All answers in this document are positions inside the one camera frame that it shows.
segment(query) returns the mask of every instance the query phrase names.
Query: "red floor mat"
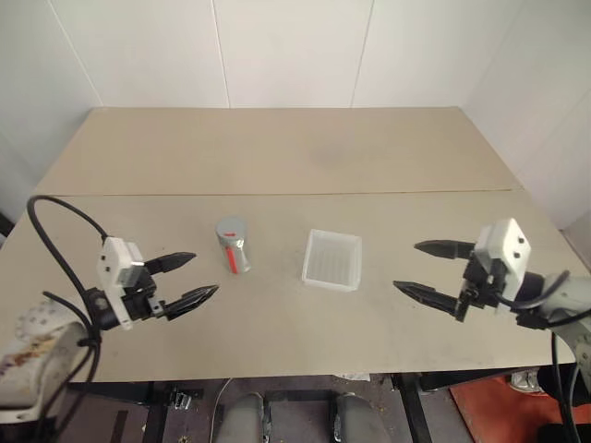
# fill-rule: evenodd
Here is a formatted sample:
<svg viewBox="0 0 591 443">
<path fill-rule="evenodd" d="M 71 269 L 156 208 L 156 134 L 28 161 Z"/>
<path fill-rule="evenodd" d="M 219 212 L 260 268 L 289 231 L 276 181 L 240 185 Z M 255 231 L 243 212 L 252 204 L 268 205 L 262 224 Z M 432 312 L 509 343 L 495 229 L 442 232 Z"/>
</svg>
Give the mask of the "red floor mat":
<svg viewBox="0 0 591 443">
<path fill-rule="evenodd" d="M 537 430 L 560 423 L 558 403 L 551 397 L 523 394 L 503 377 L 451 388 L 465 424 L 478 443 L 535 443 Z M 574 408 L 576 423 L 591 423 L 591 405 Z"/>
</svg>

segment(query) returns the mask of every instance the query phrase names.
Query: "clear plastic container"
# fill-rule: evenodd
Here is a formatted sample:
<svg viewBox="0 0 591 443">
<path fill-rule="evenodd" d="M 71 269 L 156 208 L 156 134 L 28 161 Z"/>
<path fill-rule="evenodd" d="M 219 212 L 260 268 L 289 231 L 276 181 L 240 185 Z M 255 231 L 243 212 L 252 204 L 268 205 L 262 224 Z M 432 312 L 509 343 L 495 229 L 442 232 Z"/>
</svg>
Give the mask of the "clear plastic container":
<svg viewBox="0 0 591 443">
<path fill-rule="evenodd" d="M 361 237 L 312 229 L 302 280 L 335 291 L 356 290 L 361 282 Z"/>
</svg>

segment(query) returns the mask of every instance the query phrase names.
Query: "table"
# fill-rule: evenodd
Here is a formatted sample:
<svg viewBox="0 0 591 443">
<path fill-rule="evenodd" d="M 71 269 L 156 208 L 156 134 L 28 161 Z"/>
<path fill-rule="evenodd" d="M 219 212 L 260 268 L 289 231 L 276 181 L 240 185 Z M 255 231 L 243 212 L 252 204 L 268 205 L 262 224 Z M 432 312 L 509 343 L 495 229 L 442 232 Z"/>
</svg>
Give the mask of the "table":
<svg viewBox="0 0 591 443">
<path fill-rule="evenodd" d="M 349 112 L 310 111 L 317 117 L 326 114 L 330 118 Z M 381 110 L 361 111 L 374 118 L 381 114 Z M 302 153 L 297 154 L 299 160 L 294 159 L 296 144 L 291 140 L 287 145 L 291 148 L 286 148 L 290 152 L 287 160 L 280 155 L 269 160 L 257 154 L 256 161 L 251 159 L 249 174 L 240 173 L 234 182 L 221 183 L 214 180 L 216 174 L 222 174 L 227 167 L 238 170 L 238 163 L 225 161 L 227 152 L 233 152 L 228 145 L 204 153 L 206 160 L 195 166 L 199 174 L 181 174 L 175 180 L 175 170 L 187 169 L 187 162 L 181 162 L 183 144 L 172 143 L 176 146 L 171 148 L 172 159 L 162 156 L 161 162 L 152 163 L 158 143 L 120 121 L 138 118 L 145 123 L 149 117 L 157 122 L 162 112 L 166 125 L 178 126 L 174 133 L 168 132 L 170 127 L 141 127 L 152 133 L 163 131 L 170 139 L 179 140 L 200 132 L 186 123 L 181 125 L 177 118 L 187 114 L 191 120 L 195 115 L 218 115 L 220 111 L 95 111 L 39 190 L 67 195 L 68 201 L 87 211 L 109 233 L 137 242 L 145 258 L 178 250 L 196 252 L 198 258 L 193 262 L 157 277 L 159 292 L 167 300 L 201 285 L 221 286 L 204 306 L 173 322 L 150 319 L 137 323 L 130 332 L 106 332 L 97 381 L 417 372 L 548 363 L 547 332 L 519 328 L 511 316 L 495 316 L 491 309 L 471 309 L 465 323 L 458 323 L 451 316 L 418 305 L 393 288 L 392 280 L 411 280 L 457 295 L 464 263 L 427 256 L 415 251 L 413 244 L 434 238 L 475 241 L 482 225 L 506 217 L 519 221 L 532 244 L 532 271 L 550 273 L 567 268 L 574 275 L 586 272 L 560 233 L 519 188 L 486 142 L 472 133 L 472 126 L 465 122 L 452 124 L 454 130 L 448 131 L 452 141 L 443 143 L 451 159 L 441 153 L 428 155 L 428 137 L 422 134 L 429 132 L 428 122 L 434 121 L 433 127 L 441 132 L 445 129 L 442 122 L 465 119 L 461 113 L 447 109 L 440 113 L 404 111 L 383 112 L 391 113 L 394 122 L 398 121 L 396 115 L 402 115 L 402 120 L 416 118 L 425 126 L 415 127 L 421 133 L 416 138 L 406 134 L 405 146 L 412 145 L 412 150 L 398 150 L 392 144 L 400 157 L 375 150 L 365 160 L 354 155 L 340 166 L 331 164 L 329 158 L 324 166 L 310 166 L 310 175 L 300 174 L 296 181 L 296 175 L 290 175 L 290 166 L 303 168 L 309 159 Z M 109 120 L 101 131 L 97 122 L 111 112 L 119 117 Z M 275 113 L 287 114 L 290 121 L 294 114 L 299 114 L 306 121 L 302 124 L 305 127 L 318 120 L 305 117 L 308 110 L 252 112 L 263 115 L 263 119 Z M 231 111 L 222 114 L 234 115 Z M 352 118 L 351 125 L 355 121 L 353 117 L 346 118 Z M 234 116 L 230 120 L 239 123 Z M 275 135 L 280 133 L 276 127 L 270 126 Z M 120 137 L 126 142 L 115 146 L 119 139 L 114 136 L 117 131 L 121 131 Z M 134 132 L 141 142 L 151 143 L 150 154 L 139 155 L 144 145 L 132 143 Z M 296 132 L 293 130 L 291 136 L 296 137 Z M 111 139 L 113 144 L 93 141 L 100 137 L 103 143 Z M 477 143 L 471 148 L 458 141 L 467 139 Z M 99 146 L 103 147 L 103 155 L 98 152 Z M 270 152 L 271 145 L 265 151 Z M 247 161 L 248 156 L 239 154 L 239 158 Z M 271 168 L 267 168 L 265 159 Z M 362 171 L 358 180 L 349 182 L 353 161 L 367 167 L 373 165 L 381 174 L 389 170 L 400 174 L 374 177 Z M 413 164 L 420 164 L 421 169 L 409 169 Z M 476 167 L 480 169 L 478 174 L 474 173 Z M 125 176 L 116 174 L 122 168 L 127 170 Z M 333 169 L 330 180 L 324 177 L 322 168 Z M 88 180 L 78 169 L 89 175 Z M 274 173 L 263 175 L 267 169 Z M 284 172 L 285 179 L 276 181 L 279 172 Z M 159 175 L 161 179 L 149 180 L 150 175 Z M 400 180 L 401 175 L 409 182 Z M 211 185 L 204 177 L 211 180 Z M 244 194 L 251 195 L 237 195 L 242 194 L 238 190 L 245 186 L 251 187 Z M 336 193 L 340 186 L 344 191 Z M 39 214 L 50 235 L 74 263 L 80 278 L 89 287 L 95 285 L 99 247 L 96 233 L 48 204 L 39 205 Z M 226 271 L 213 231 L 214 224 L 230 214 L 244 217 L 249 227 L 253 269 L 245 275 L 235 276 Z M 312 228 L 363 238 L 363 273 L 358 291 L 331 292 L 305 286 L 300 281 Z M 40 300 L 41 290 L 76 300 L 26 217 L 17 224 L 0 252 L 0 281 L 3 292 L 8 294 L 0 312 L 2 342 L 12 334 L 18 314 Z"/>
</svg>

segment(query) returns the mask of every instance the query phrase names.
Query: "silver can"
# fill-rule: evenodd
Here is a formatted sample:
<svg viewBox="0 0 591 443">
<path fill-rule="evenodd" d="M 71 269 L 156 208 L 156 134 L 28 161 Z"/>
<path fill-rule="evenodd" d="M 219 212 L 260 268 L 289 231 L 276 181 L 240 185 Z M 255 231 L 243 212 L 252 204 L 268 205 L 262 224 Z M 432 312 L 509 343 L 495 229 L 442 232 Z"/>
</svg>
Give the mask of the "silver can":
<svg viewBox="0 0 591 443">
<path fill-rule="evenodd" d="M 234 274 L 250 270 L 247 258 L 247 223 L 239 217 L 224 217 L 215 226 L 228 269 Z"/>
</svg>

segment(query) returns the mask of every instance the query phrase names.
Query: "floor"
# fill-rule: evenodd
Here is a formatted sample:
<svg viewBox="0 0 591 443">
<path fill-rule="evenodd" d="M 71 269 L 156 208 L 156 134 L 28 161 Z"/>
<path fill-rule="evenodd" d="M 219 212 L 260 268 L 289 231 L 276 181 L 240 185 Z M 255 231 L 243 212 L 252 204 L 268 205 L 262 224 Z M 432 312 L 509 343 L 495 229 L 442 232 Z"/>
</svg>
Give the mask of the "floor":
<svg viewBox="0 0 591 443">
<path fill-rule="evenodd" d="M 164 431 L 164 443 L 207 443 L 209 441 L 211 410 L 215 395 L 224 380 L 182 382 L 185 389 L 203 388 L 202 400 L 194 401 L 188 411 L 171 408 Z M 393 443 L 412 442 L 404 407 L 398 391 L 392 389 L 388 377 L 372 375 L 371 381 L 349 381 L 333 376 L 321 377 L 265 377 L 232 380 L 224 391 L 220 404 L 229 407 L 241 395 L 257 391 L 330 389 L 354 392 L 369 400 L 380 412 Z M 65 407 L 71 402 L 68 393 Z M 421 397 L 429 430 L 435 443 L 471 443 L 470 437 L 455 403 L 447 390 Z M 115 420 L 125 418 L 121 441 L 139 443 L 143 437 L 147 409 L 143 406 L 89 396 L 62 436 L 62 442 L 85 441 L 107 443 L 112 441 Z M 326 401 L 272 401 L 271 443 L 326 443 L 330 441 L 329 408 Z"/>
</svg>

